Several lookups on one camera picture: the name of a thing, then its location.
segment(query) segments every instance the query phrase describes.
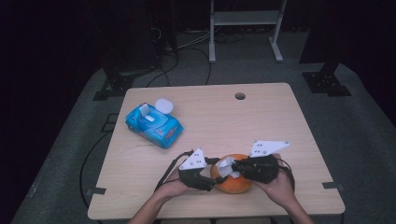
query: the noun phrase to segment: hole in table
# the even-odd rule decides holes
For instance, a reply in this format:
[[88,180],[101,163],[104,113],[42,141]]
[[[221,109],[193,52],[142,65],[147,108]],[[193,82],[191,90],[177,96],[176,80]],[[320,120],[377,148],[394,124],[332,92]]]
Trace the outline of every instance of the hole in table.
[[235,94],[235,98],[236,98],[237,100],[245,100],[245,98],[247,98],[247,97],[246,97],[246,95],[245,95],[244,93],[242,93],[242,92],[237,92],[237,93]]

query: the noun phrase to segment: person's arm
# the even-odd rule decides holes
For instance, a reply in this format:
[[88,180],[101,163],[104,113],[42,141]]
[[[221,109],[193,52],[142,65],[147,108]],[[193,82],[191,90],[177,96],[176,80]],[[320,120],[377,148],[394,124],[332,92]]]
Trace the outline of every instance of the person's arm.
[[163,205],[174,197],[191,190],[178,180],[176,168],[167,180],[148,198],[143,206],[128,221],[128,224],[152,224]]
[[152,224],[163,205],[171,199],[172,197],[163,194],[161,188],[159,188],[149,197],[139,211],[134,214],[134,217],[129,220],[128,224]]
[[283,207],[295,224],[313,224],[312,218],[305,212],[294,195],[290,179],[284,170],[279,170],[277,178],[269,184],[253,181],[268,197],[279,206]]

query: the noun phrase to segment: shelf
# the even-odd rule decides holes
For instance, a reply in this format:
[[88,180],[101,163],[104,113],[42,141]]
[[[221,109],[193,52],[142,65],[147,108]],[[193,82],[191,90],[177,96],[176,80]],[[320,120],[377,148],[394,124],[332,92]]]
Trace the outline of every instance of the shelf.
[[276,24],[278,10],[215,12],[214,25]]

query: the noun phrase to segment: dark background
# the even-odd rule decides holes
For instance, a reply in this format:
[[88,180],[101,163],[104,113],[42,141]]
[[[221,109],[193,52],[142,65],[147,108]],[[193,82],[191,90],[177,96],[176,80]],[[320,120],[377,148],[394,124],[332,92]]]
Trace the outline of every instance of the dark background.
[[[105,55],[132,70],[155,64],[149,27],[208,29],[208,0],[176,0],[175,14],[154,0],[1,1],[2,144],[0,223],[8,223]],[[225,9],[228,1],[217,0]],[[235,10],[274,1],[231,1]],[[361,78],[395,123],[394,3],[289,0],[282,30],[311,28],[301,63],[337,57]]]

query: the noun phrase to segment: black cable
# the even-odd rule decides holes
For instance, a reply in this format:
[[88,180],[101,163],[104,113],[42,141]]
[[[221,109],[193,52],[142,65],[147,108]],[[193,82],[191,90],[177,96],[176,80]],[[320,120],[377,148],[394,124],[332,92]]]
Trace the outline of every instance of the black cable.
[[87,163],[88,158],[90,157],[91,153],[93,152],[93,150],[96,148],[96,146],[107,136],[107,134],[110,132],[106,132],[105,134],[102,135],[102,137],[100,137],[95,144],[93,144],[93,146],[91,147],[90,151],[88,151],[87,155],[85,156],[84,162],[81,165],[81,168],[79,170],[79,193],[81,195],[81,199],[84,202],[85,206],[87,207],[87,209],[89,208],[89,205],[87,203],[87,200],[85,199],[84,196],[84,192],[82,189],[82,173],[84,171],[84,167],[85,164]]
[[241,33],[239,35],[241,35],[242,37],[238,37],[236,35],[229,35],[229,34],[219,34],[219,35],[216,35],[215,41],[217,44],[231,45],[231,44],[235,44],[235,43],[245,39],[244,34]]
[[209,73],[207,74],[207,78],[206,78],[206,82],[205,82],[205,85],[207,85],[208,82],[209,82],[209,79],[210,79],[210,75],[211,75],[211,73],[212,73],[212,64],[211,64],[210,61],[209,61],[209,57],[208,57],[208,56],[206,55],[206,53],[205,53],[203,50],[201,50],[201,49],[196,49],[196,48],[182,48],[182,49],[180,49],[180,50],[186,50],[186,49],[198,50],[198,51],[200,51],[201,53],[203,53],[204,56],[206,57],[206,59],[207,59],[207,64],[209,65]]
[[163,177],[161,177],[160,181],[158,181],[158,184],[155,187],[154,191],[156,191],[160,186],[162,186],[164,183],[166,183],[166,182],[163,182],[163,181],[169,176],[169,174],[171,173],[171,171],[175,167],[177,161],[180,158],[182,158],[183,156],[190,156],[193,152],[194,151],[183,152],[180,155],[178,155],[174,160],[172,160],[171,164],[168,166],[168,169],[166,169],[165,173],[163,174]]
[[167,56],[171,56],[171,57],[174,57],[174,58],[176,59],[175,65],[173,65],[173,66],[172,66],[169,70],[167,70],[167,71],[164,71],[164,70],[161,68],[161,69],[163,70],[163,72],[162,72],[161,74],[157,75],[156,77],[152,78],[151,81],[146,85],[146,88],[149,87],[149,85],[151,85],[151,83],[153,83],[157,78],[159,78],[159,77],[161,77],[161,76],[166,76],[167,84],[170,86],[170,83],[169,83],[170,79],[169,79],[169,76],[167,75],[167,73],[170,72],[170,71],[172,71],[173,69],[175,69],[175,68],[177,67],[177,65],[178,65],[178,57],[176,57],[176,56],[174,56],[174,55],[171,55],[171,54],[169,54],[169,55],[167,55]]
[[293,188],[293,191],[295,191],[295,188],[296,188],[296,181],[295,181],[295,179],[294,179],[293,172],[291,171],[290,165],[289,165],[287,162],[285,162],[285,163],[286,163],[286,165],[287,165],[288,167],[279,166],[279,169],[281,169],[281,170],[283,170],[283,171],[286,172],[286,174],[288,175],[288,177],[289,177],[289,179],[290,179],[291,187]]
[[[237,2],[238,2],[238,0],[235,0],[235,2],[233,3],[233,9],[232,9],[232,10],[235,9],[236,3],[237,3]],[[229,7],[230,7],[230,4],[231,4],[231,0],[228,1],[227,6],[226,6],[226,8],[224,9],[224,11],[228,11],[228,9],[229,9]],[[215,30],[215,34],[221,29],[221,27],[222,27],[222,26],[220,26],[219,28],[217,28],[217,29]],[[192,32],[187,32],[187,31],[184,31],[183,33],[189,34],[189,35],[194,35],[194,33],[192,33]],[[197,44],[199,44],[199,43],[202,43],[204,40],[208,40],[209,37],[210,37],[209,32],[205,32],[205,33],[206,33],[205,35],[199,37],[198,39],[192,40],[190,43],[185,44],[185,45],[183,45],[183,46],[178,46],[177,48],[178,48],[178,49],[186,48],[186,47],[189,47],[189,46],[192,46],[192,45],[197,45]]]
[[178,181],[179,179],[180,179],[180,178],[177,178],[177,179],[174,179],[174,180],[165,181],[165,182],[163,182],[163,185],[164,185],[164,184],[167,184],[167,183],[170,183],[170,182]]

